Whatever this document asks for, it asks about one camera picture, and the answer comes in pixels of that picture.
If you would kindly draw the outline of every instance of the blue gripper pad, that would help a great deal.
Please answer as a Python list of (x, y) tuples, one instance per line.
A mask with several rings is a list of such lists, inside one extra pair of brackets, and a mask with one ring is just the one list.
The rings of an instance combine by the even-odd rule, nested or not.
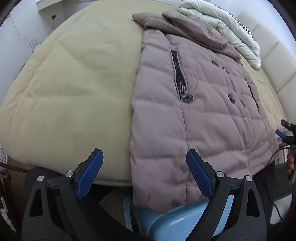
[(286, 135), (279, 130), (276, 130), (276, 134), (281, 137), (282, 139), (286, 139)]
[(201, 163), (190, 150), (186, 154), (186, 163), (203, 196), (211, 200), (214, 196), (211, 179), (205, 172)]
[(101, 166), (103, 164), (104, 155), (103, 152), (99, 149), (97, 153), (89, 160), (87, 166), (85, 167), (84, 171), (78, 177), (77, 180), (77, 189), (76, 189), (76, 197), (80, 200), (83, 196), (87, 195)]

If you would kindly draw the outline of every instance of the blue plastic chair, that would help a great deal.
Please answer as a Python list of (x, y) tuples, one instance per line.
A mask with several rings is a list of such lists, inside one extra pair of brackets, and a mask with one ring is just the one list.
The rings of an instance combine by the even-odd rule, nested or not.
[[(136, 218), (140, 235), (154, 241), (184, 241), (203, 214), (208, 200), (176, 207), (165, 214), (157, 214), (133, 205), (132, 188), (123, 188), (123, 208), (126, 228), (132, 229), (130, 207)], [(228, 219), (234, 196), (229, 196), (214, 236), (221, 233)]]

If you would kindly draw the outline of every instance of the jacket button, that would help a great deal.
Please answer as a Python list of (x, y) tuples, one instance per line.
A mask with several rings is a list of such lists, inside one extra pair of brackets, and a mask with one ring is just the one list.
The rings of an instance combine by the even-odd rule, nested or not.
[(246, 105), (244, 104), (244, 102), (243, 102), (242, 100), (240, 100), (240, 101), (241, 101), (241, 103), (242, 103), (243, 107), (246, 107)]
[(215, 65), (215, 66), (217, 66), (217, 67), (219, 67), (219, 65), (215, 61), (213, 61), (213, 60), (212, 60), (212, 64)]
[(232, 104), (235, 103), (235, 99), (234, 99), (234, 97), (233, 97), (231, 94), (228, 95), (228, 98), (229, 98), (229, 100), (230, 100), (230, 102), (231, 102)]
[(226, 69), (226, 68), (222, 68), (226, 73), (228, 73), (229, 74), (229, 71), (228, 71), (228, 69)]

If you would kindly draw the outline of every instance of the metal screw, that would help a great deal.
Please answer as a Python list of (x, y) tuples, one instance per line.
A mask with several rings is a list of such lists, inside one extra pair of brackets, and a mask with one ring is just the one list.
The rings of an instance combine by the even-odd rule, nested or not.
[(37, 180), (39, 181), (39, 182), (41, 182), (42, 180), (44, 179), (44, 176), (39, 176), (39, 177), (37, 177)]
[(66, 172), (65, 176), (66, 177), (71, 177), (71, 176), (73, 176), (73, 172), (72, 171), (68, 171), (68, 172)]
[(224, 173), (223, 172), (216, 172), (217, 177), (224, 177)]
[(252, 177), (251, 177), (251, 176), (246, 176), (246, 180), (247, 180), (248, 182), (250, 182), (250, 181), (252, 181)]

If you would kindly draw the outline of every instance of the cream upholstered headboard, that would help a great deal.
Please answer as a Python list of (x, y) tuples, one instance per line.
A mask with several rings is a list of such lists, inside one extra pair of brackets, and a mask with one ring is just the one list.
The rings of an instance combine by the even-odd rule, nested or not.
[(296, 123), (296, 60), (269, 29), (249, 14), (241, 12), (237, 19), (251, 30), (258, 41), (261, 67), (279, 97), (287, 121)]

